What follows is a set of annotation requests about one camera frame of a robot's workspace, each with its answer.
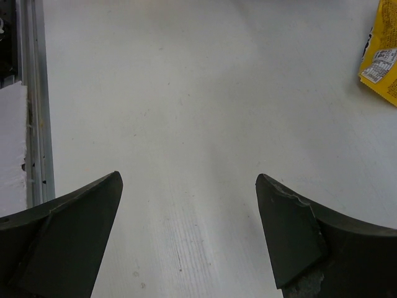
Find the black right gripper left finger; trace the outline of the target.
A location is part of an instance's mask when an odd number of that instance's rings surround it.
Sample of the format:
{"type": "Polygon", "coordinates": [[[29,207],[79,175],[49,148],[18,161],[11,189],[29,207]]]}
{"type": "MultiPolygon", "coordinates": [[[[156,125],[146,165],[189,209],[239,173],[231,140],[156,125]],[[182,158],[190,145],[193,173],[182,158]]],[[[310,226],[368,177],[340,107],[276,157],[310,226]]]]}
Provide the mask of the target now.
{"type": "Polygon", "coordinates": [[[90,297],[122,189],[114,171],[1,217],[1,297],[90,297]]]}

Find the yellow snack packet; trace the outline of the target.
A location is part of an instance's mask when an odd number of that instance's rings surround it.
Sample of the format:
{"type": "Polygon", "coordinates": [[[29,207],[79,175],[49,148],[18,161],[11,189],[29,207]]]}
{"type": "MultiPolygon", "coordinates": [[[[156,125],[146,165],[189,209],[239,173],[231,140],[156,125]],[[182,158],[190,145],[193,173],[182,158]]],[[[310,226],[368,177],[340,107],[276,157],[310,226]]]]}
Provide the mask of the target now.
{"type": "Polygon", "coordinates": [[[381,0],[364,48],[360,82],[396,105],[396,1],[381,0]]]}

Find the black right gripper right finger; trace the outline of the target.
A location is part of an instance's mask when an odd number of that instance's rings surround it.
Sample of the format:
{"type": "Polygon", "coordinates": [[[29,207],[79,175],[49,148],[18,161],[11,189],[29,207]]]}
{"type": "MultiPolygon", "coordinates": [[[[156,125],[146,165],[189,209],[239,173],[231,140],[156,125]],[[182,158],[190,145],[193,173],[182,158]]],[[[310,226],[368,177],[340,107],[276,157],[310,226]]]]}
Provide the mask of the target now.
{"type": "Polygon", "coordinates": [[[395,297],[396,230],[311,201],[266,174],[256,194],[284,297],[395,297]]]}

